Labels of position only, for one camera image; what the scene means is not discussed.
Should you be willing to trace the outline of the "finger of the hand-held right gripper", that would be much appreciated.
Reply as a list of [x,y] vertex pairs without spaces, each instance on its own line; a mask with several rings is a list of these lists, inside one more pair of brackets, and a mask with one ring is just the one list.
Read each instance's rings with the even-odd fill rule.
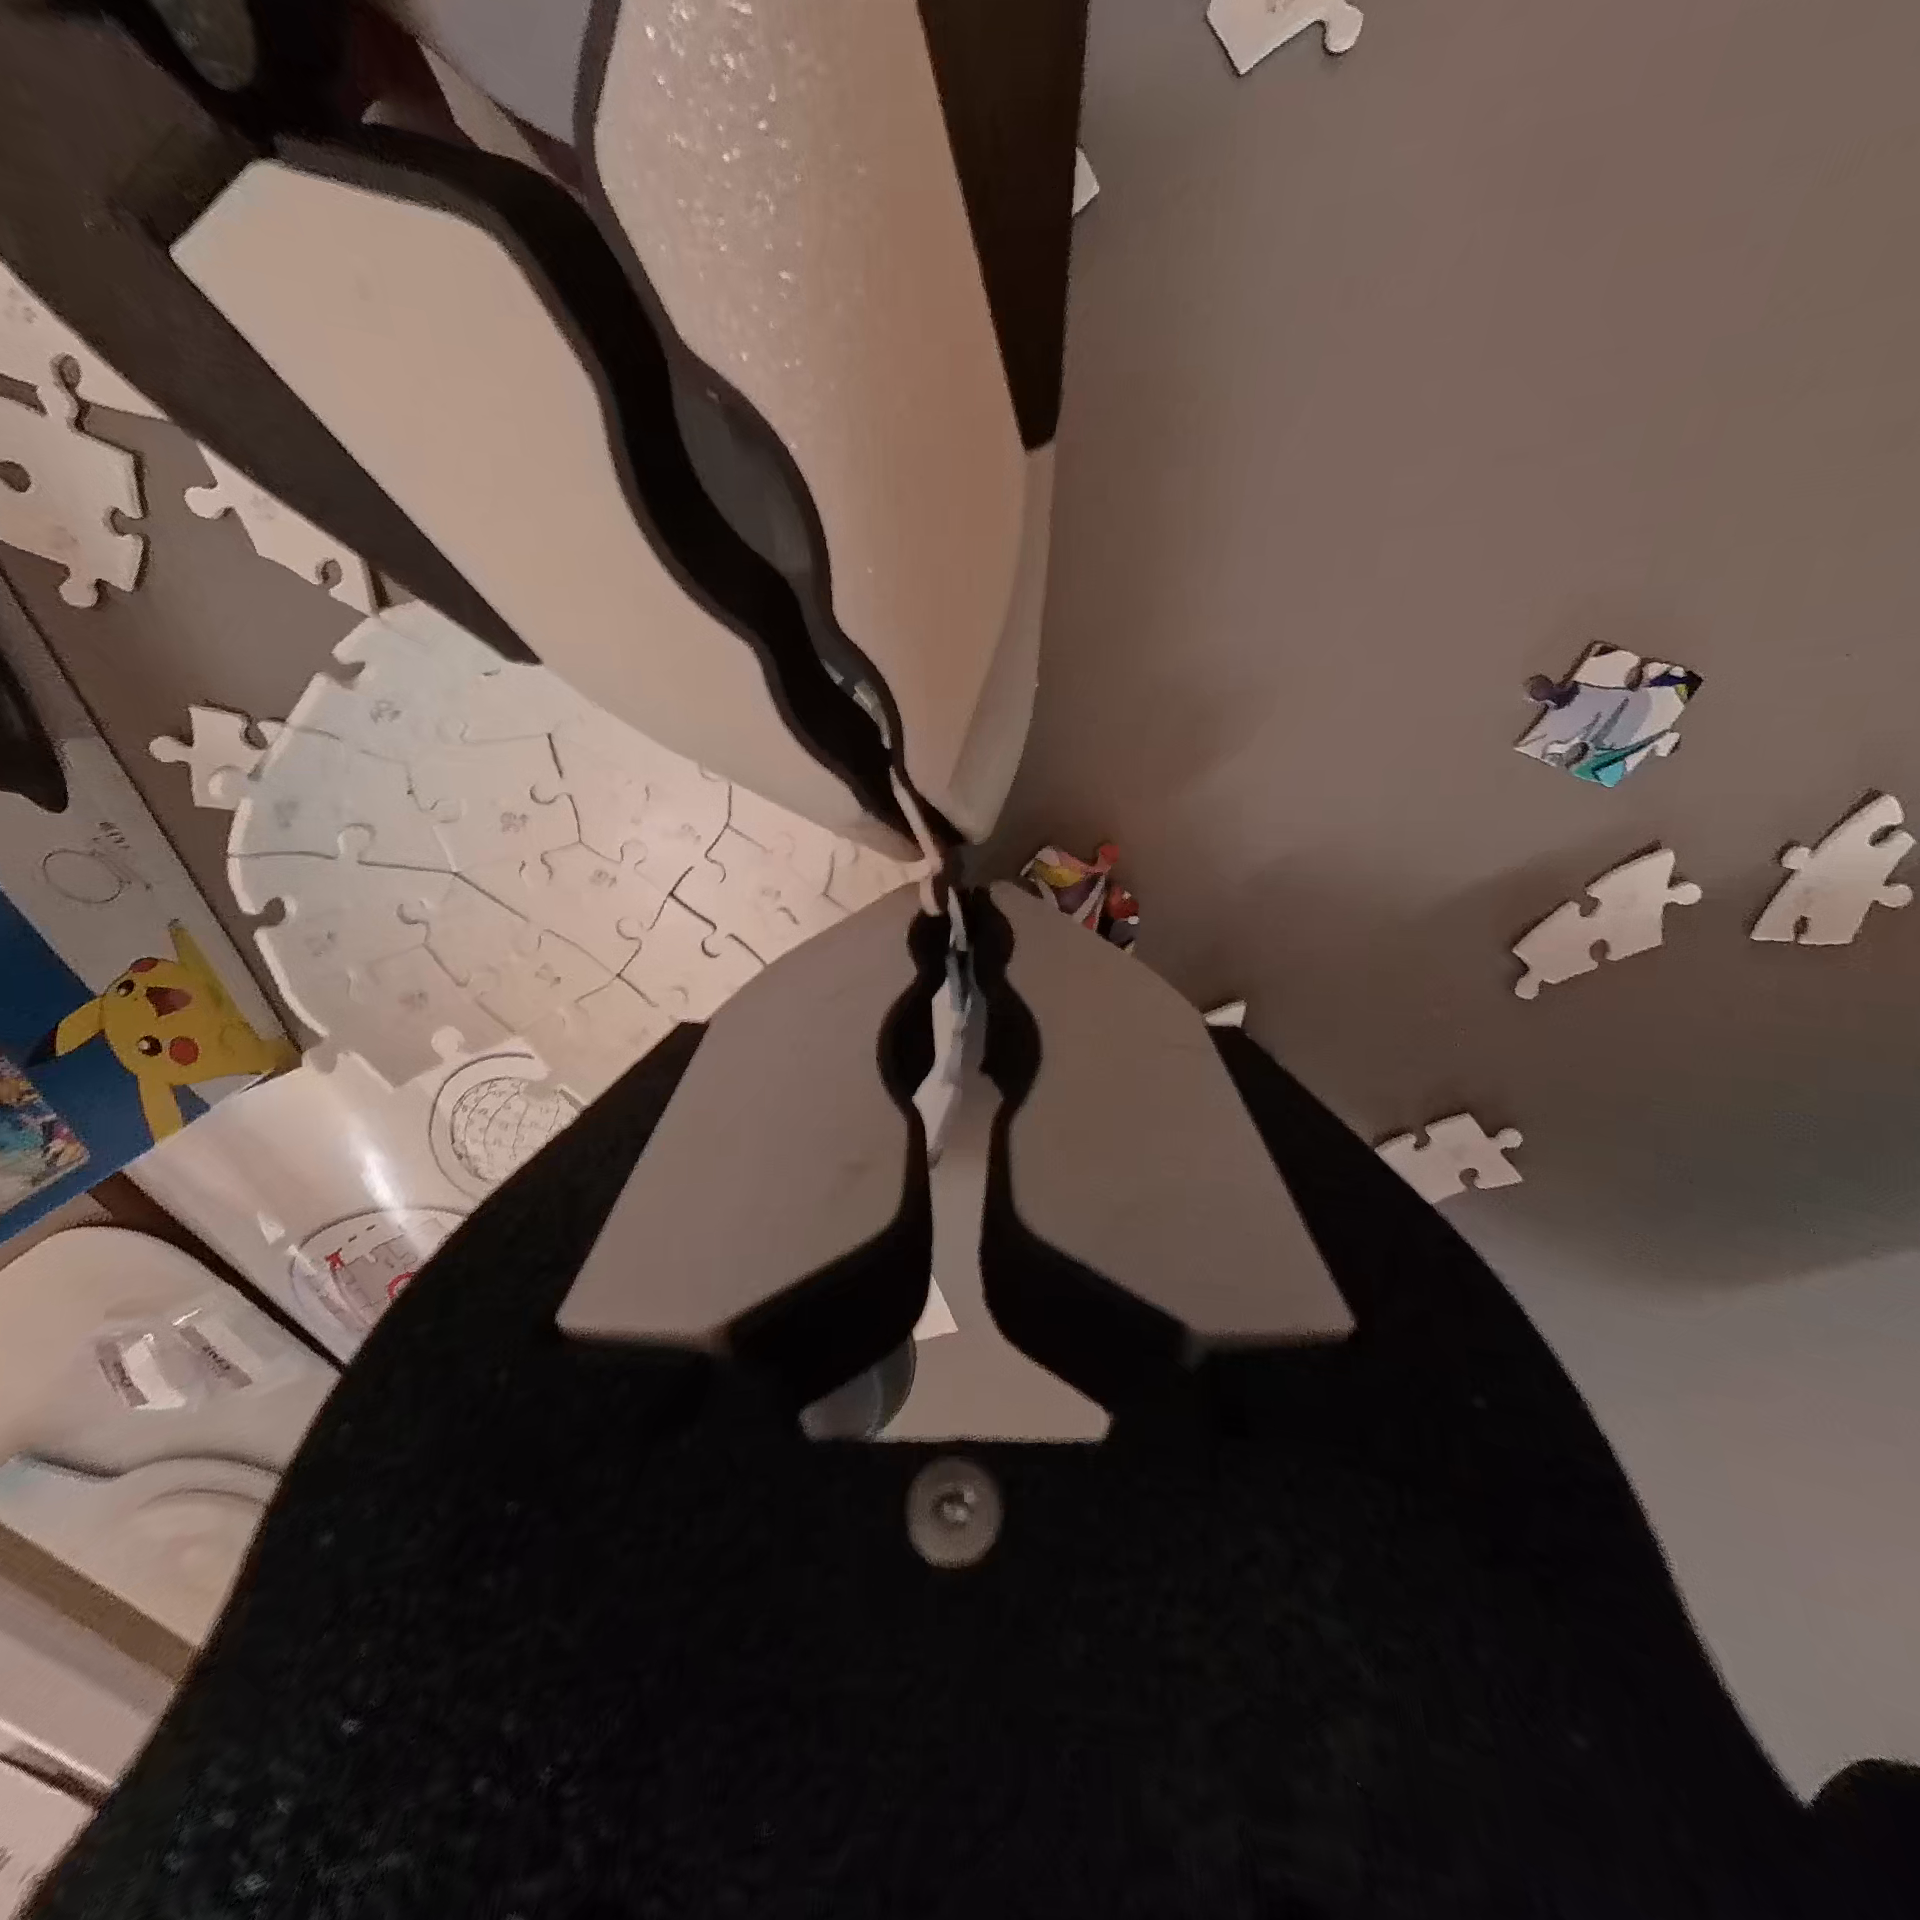
[[800,599],[709,498],[616,265],[553,282],[456,173],[252,159],[172,244],[182,276],[589,705],[888,857],[909,829]]
[[902,780],[1001,817],[1039,673],[1025,447],[918,4],[595,4],[582,158],[676,337],[774,434]]

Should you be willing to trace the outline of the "white instruction leaflet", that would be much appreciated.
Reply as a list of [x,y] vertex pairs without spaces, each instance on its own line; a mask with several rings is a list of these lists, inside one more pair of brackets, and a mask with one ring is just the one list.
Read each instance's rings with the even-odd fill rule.
[[128,1177],[347,1362],[468,1213],[582,1109],[516,1039],[395,1087],[340,1053],[229,1092]]

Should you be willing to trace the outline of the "colourful blue puzzle piece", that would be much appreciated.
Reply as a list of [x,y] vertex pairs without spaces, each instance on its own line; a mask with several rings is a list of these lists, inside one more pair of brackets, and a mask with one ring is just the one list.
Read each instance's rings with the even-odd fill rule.
[[1564,675],[1526,681],[1534,718],[1513,751],[1576,782],[1619,789],[1676,751],[1703,683],[1692,665],[1593,643]]

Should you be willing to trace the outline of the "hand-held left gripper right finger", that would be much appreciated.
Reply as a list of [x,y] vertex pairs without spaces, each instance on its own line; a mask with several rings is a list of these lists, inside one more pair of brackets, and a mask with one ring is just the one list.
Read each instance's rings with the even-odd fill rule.
[[1197,1007],[1013,883],[976,900],[998,1091],[980,1277],[1029,1358],[1347,1339],[1352,1310]]

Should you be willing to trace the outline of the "black round ball stand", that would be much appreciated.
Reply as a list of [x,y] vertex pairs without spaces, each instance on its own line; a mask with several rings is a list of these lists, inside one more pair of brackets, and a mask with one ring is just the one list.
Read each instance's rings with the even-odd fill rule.
[[918,1342],[909,1335],[873,1367],[836,1385],[800,1413],[813,1444],[869,1444],[879,1441],[904,1407],[918,1373]]

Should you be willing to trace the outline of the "blue puzzle box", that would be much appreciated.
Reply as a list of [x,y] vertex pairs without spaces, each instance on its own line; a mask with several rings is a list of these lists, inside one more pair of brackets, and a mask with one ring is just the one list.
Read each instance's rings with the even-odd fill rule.
[[11,588],[3,603],[11,1238],[302,1051]]

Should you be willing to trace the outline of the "colourful orange puzzle piece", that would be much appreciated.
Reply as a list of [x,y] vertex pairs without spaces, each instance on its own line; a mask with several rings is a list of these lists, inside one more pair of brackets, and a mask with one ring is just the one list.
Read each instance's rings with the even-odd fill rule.
[[1140,927],[1140,902],[1123,884],[1117,865],[1116,843],[1099,843],[1093,857],[1046,845],[1025,860],[1019,884],[1075,925],[1093,931],[1117,951],[1132,951]]

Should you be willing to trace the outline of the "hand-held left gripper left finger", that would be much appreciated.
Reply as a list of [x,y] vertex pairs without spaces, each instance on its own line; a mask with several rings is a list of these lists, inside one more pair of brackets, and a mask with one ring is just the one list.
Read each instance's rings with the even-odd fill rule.
[[559,1307],[571,1337],[743,1351],[749,1324],[902,1229],[879,1354],[921,1318],[945,917],[916,883],[777,957],[705,1021]]

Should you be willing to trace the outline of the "flat clear plastic clip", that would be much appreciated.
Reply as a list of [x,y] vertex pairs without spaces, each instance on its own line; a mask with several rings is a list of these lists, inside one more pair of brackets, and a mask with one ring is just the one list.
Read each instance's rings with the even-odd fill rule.
[[172,1324],[110,1329],[89,1342],[89,1354],[128,1411],[166,1413],[198,1401],[196,1362]]
[[249,1324],[232,1322],[223,1307],[190,1307],[172,1322],[172,1332],[204,1395],[239,1395],[272,1378],[272,1356],[259,1346]]

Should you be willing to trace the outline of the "partly built puzzle ball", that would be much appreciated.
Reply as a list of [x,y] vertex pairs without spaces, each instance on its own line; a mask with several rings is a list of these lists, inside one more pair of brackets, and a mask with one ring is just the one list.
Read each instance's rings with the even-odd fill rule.
[[211,790],[278,995],[392,1086],[520,1043],[584,1106],[918,875],[425,603],[363,620],[333,659]]

